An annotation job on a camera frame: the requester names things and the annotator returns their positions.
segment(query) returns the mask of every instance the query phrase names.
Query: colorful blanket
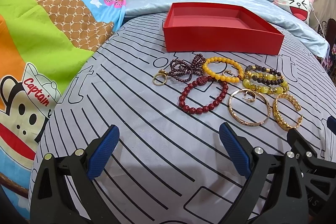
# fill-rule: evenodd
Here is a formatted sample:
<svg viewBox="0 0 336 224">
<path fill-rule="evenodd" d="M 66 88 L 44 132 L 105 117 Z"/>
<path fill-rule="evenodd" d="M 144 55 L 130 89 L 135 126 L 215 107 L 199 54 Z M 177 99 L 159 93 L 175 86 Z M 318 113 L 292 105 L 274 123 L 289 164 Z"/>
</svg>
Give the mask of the colorful blanket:
<svg viewBox="0 0 336 224">
<path fill-rule="evenodd" d="M 124 14 L 125 0 L 0 0 L 0 183 L 26 219 L 47 121 Z"/>
</svg>

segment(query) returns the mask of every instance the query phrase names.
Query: red beaded bracelet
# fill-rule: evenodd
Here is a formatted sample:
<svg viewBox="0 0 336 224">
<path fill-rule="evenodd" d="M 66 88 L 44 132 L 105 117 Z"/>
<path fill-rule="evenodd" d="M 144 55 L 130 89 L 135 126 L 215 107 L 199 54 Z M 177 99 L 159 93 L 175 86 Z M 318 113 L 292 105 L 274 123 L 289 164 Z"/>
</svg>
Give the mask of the red beaded bracelet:
<svg viewBox="0 0 336 224">
<path fill-rule="evenodd" d="M 207 106 L 199 107 L 199 108 L 194 108 L 194 107 L 189 107 L 188 105 L 185 104 L 185 99 L 188 96 L 188 93 L 198 85 L 205 85 L 207 81 L 216 81 L 216 82 L 221 82 L 223 85 L 223 89 L 220 93 L 220 95 L 212 102 L 212 104 L 209 104 Z M 219 105 L 219 103 L 225 98 L 227 94 L 227 90 L 229 89 L 229 86 L 227 85 L 226 81 L 220 81 L 216 80 L 211 76 L 201 76 L 196 79 L 196 81 L 193 81 L 192 83 L 188 84 L 187 87 L 184 88 L 184 91 L 182 92 L 182 95 L 179 97 L 179 107 L 182 108 L 184 112 L 189 112 L 189 114 L 202 114 L 203 112 L 206 113 L 209 110 L 214 110 L 216 106 Z"/>
</svg>

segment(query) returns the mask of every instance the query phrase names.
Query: white star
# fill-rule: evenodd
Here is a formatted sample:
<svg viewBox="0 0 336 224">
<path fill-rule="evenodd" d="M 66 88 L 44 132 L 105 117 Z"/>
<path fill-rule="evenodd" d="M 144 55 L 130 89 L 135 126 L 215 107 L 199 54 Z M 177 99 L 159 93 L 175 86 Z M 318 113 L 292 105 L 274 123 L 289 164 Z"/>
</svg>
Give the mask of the white star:
<svg viewBox="0 0 336 224">
<path fill-rule="evenodd" d="M 97 8 L 99 8 L 100 5 L 102 5 L 99 0 L 91 0 L 90 1 L 91 4 L 95 5 Z"/>
</svg>

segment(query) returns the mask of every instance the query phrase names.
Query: orange fabric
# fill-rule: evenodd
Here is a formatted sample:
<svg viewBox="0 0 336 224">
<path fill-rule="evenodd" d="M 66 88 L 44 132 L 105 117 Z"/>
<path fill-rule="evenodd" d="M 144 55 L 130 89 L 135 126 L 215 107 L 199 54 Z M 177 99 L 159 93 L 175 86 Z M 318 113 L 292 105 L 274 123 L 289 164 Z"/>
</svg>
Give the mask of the orange fabric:
<svg viewBox="0 0 336 224">
<path fill-rule="evenodd" d="M 2 15 L 0 15 L 0 52 L 0 79 L 5 75 L 12 75 L 20 81 L 26 63 L 21 58 Z M 0 100 L 0 109 L 4 108 L 5 106 Z"/>
</svg>

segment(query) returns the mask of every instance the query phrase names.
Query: pillow's red mouth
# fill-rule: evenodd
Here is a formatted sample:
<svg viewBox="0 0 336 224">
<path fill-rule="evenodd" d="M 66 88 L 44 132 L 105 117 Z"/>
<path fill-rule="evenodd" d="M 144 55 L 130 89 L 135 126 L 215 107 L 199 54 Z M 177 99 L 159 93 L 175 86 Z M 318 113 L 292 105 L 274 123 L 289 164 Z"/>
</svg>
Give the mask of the pillow's red mouth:
<svg viewBox="0 0 336 224">
<path fill-rule="evenodd" d="M 7 127 L 0 123 L 0 137 L 7 145 L 21 156 L 34 160 L 35 152 L 26 145 L 18 136 L 11 132 Z"/>
<path fill-rule="evenodd" d="M 292 14 L 298 19 L 301 19 L 302 21 L 305 21 L 307 19 L 308 12 L 306 10 L 292 6 L 290 6 L 289 8 L 291 9 Z"/>
</svg>

